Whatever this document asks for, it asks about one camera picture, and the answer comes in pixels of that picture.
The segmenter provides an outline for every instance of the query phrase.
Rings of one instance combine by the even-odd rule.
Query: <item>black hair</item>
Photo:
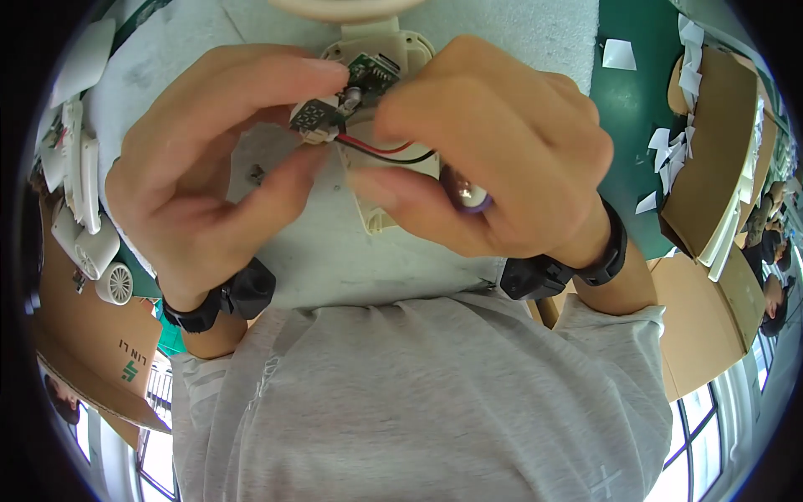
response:
[[[76,404],[75,409],[73,410],[69,401],[59,398],[59,392],[56,390],[55,380],[53,380],[50,375],[45,375],[45,391],[47,392],[47,397],[51,400],[53,407],[61,416],[61,418],[63,418],[64,421],[70,425],[78,425],[78,420],[80,418],[79,407]]]
[[[775,262],[775,264],[778,266],[778,268],[780,268],[780,270],[782,272],[786,272],[786,271],[789,270],[789,266],[792,265],[792,244],[791,243],[787,243],[786,244],[786,249],[784,249],[784,253],[778,259],[778,261]]]
[[[786,309],[789,306],[789,302],[787,301],[789,299],[789,291],[794,284],[794,281],[790,279],[789,285],[784,288],[784,299],[775,309],[775,319],[764,314],[764,319],[761,321],[761,332],[765,337],[777,337],[784,328],[784,324],[786,324]]]

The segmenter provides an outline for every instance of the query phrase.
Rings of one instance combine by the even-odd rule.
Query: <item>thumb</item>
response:
[[[304,212],[329,153],[326,146],[301,145],[294,150],[237,204],[223,224],[222,238],[259,247],[294,222]]]
[[[348,171],[348,183],[355,194],[376,203],[413,235],[464,256],[491,252],[485,218],[459,213],[431,176],[402,167],[363,167]]]

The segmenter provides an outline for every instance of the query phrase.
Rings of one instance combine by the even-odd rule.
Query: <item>wrist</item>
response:
[[[586,268],[605,254],[610,234],[610,218],[602,205],[602,199],[597,198],[580,229],[569,241],[551,250],[547,256],[571,268]]]
[[[181,292],[179,288],[171,288],[169,284],[158,284],[161,289],[161,295],[164,302],[166,302],[176,312],[192,312],[206,300],[209,295],[208,291],[193,294],[188,292]]]

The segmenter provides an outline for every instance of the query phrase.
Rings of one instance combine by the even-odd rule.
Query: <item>red wire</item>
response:
[[[66,135],[67,135],[67,128],[66,127],[62,127],[61,136],[59,136],[59,140],[56,141],[54,146],[59,146],[61,144],[61,141],[64,139],[64,137]]]
[[[389,149],[389,150],[383,150],[383,149],[379,149],[379,148],[377,148],[375,146],[371,146],[368,143],[364,143],[363,141],[360,141],[360,140],[356,139],[355,137],[351,137],[348,134],[338,134],[337,137],[339,137],[343,141],[346,141],[348,143],[352,143],[354,145],[357,145],[357,146],[359,146],[359,147],[361,147],[363,149],[366,149],[366,150],[368,150],[370,152],[379,153],[380,155],[388,155],[389,153],[399,153],[399,152],[401,152],[403,150],[408,149],[410,147],[410,145],[413,144],[412,141],[407,141],[404,145],[399,146],[397,148],[393,148],[393,149]]]

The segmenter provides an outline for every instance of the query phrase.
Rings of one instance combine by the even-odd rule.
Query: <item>black wrist strap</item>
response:
[[[179,312],[162,299],[165,319],[188,333],[203,333],[212,329],[221,310],[241,319],[254,319],[271,303],[275,290],[275,276],[253,258],[247,267],[211,289],[203,303],[192,312]]]
[[[602,205],[610,221],[610,239],[602,257],[594,264],[575,270],[547,255],[507,259],[499,286],[513,300],[540,300],[559,295],[577,275],[589,286],[601,286],[622,269],[627,249],[627,231],[616,210],[605,200]]]

